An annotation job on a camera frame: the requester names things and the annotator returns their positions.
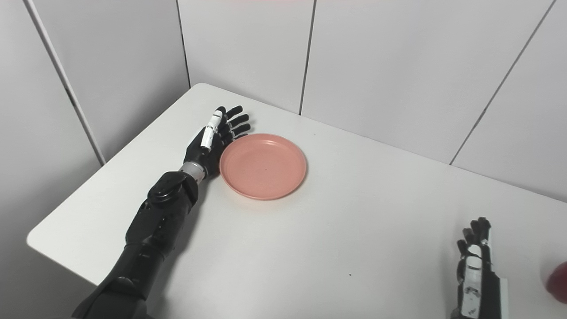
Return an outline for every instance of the white thumb segment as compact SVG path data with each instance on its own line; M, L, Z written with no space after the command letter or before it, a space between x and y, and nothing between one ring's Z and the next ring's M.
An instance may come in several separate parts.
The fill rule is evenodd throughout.
M222 120L222 111L216 110L213 116L209 120L209 124L205 127L205 132L203 133L203 139L201 140L201 147L211 149L213 144L213 136L218 130L218 124Z

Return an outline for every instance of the black forearm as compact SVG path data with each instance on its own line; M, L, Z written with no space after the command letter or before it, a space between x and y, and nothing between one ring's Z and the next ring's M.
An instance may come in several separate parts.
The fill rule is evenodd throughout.
M110 305L120 304L116 299L124 300L122 308L135 307L126 311L131 316L145 314L145 300L159 268L174 249L185 217L197 197L198 185L191 175L183 171L165 173L136 213L126 233L126 246L115 266L79 305L73 317L110 316L114 313Z

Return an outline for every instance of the black fingertip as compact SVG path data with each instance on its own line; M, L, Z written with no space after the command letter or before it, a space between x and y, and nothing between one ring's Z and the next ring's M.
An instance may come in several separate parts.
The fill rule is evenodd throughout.
M248 114L243 114L229 122L230 128L235 128L250 119Z
M465 240L458 240L457 247L459 248L459 252L461 253L461 256L464 256L467 253L468 246Z
M478 220L471 220L471 229L475 235L480 234L480 223Z
M479 223L480 223L480 226L483 229L490 229L490 227L492 227L490 225L490 221L488 221L488 219L486 219L486 217L479 217Z
M232 130L232 134L233 136L237 136L240 135L246 131L249 131L252 127L250 126L250 124L243 124L235 129Z
M475 234L472 232L472 229L463 229L463 236L468 245L473 245L475 243Z
M242 106L236 106L231 108L228 112L226 112L226 118L230 119L231 117L235 116L238 113L242 112Z

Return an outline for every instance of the white robotic hand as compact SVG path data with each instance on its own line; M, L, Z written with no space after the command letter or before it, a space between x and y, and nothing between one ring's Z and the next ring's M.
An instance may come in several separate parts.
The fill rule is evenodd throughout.
M507 281L492 271L490 222L480 217L463 229L457 246L458 307L451 319L508 319Z

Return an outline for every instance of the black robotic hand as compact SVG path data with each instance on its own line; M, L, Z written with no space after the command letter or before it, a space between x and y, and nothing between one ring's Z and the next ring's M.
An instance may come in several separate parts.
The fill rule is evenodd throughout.
M243 124L248 121L248 114L232 119L240 113L242 106L234 107L229 111L223 106L218 107L209 124L203 127L187 147L182 170L192 169L188 164L195 163L204 169L204 178L217 175L222 152L234 140L247 135L245 132L251 128L250 124Z
M459 305L451 319L506 319L507 282L492 271L490 222L484 217L473 220L463 235L465 239L457 242Z

